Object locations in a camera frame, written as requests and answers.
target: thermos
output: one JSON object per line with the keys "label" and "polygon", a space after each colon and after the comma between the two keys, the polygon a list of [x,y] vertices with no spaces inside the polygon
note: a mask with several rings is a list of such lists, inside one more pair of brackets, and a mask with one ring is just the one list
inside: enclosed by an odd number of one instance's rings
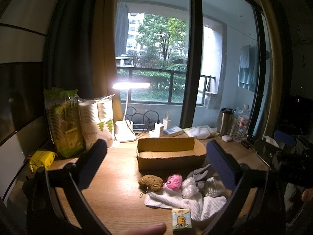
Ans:
{"label": "thermos", "polygon": [[232,124],[233,110],[230,108],[223,108],[219,112],[219,117],[217,118],[217,132],[219,136],[224,136],[227,134],[229,127]]}

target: finger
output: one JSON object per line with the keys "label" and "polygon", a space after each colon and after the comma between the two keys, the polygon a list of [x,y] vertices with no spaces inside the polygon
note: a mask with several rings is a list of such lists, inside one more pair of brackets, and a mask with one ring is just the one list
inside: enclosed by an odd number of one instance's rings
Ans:
{"label": "finger", "polygon": [[302,194],[302,201],[303,202],[309,202],[313,200],[313,188],[306,189]]}
{"label": "finger", "polygon": [[125,235],[163,235],[166,232],[166,225],[159,223],[157,225],[142,227],[135,230],[131,230],[125,233]]}

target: lamp base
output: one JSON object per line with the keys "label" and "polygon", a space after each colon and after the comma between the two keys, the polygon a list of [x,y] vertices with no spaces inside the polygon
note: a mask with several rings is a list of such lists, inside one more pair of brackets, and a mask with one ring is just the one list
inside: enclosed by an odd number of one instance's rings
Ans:
{"label": "lamp base", "polygon": [[134,135],[134,123],[129,120],[116,121],[115,137],[121,143],[135,141],[137,137]]}

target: open cardboard box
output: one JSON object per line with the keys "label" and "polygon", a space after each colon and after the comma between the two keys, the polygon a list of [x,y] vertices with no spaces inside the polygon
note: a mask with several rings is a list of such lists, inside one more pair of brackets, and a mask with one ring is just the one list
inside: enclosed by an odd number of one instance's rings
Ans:
{"label": "open cardboard box", "polygon": [[195,138],[162,137],[138,140],[139,170],[200,167],[205,156],[205,147]]}

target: yellow curtain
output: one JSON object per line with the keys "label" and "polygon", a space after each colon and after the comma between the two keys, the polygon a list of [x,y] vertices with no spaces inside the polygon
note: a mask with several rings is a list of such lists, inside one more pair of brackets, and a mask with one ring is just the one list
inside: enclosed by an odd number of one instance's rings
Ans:
{"label": "yellow curtain", "polygon": [[272,135],[281,104],[283,87],[283,56],[281,48],[281,37],[275,12],[270,0],[260,0],[266,18],[272,54],[272,89],[270,96],[270,110],[264,130],[264,135]]}
{"label": "yellow curtain", "polygon": [[112,89],[117,82],[114,28],[117,0],[96,0],[91,36],[92,80],[95,97],[115,94],[114,121],[122,120],[119,91]]}

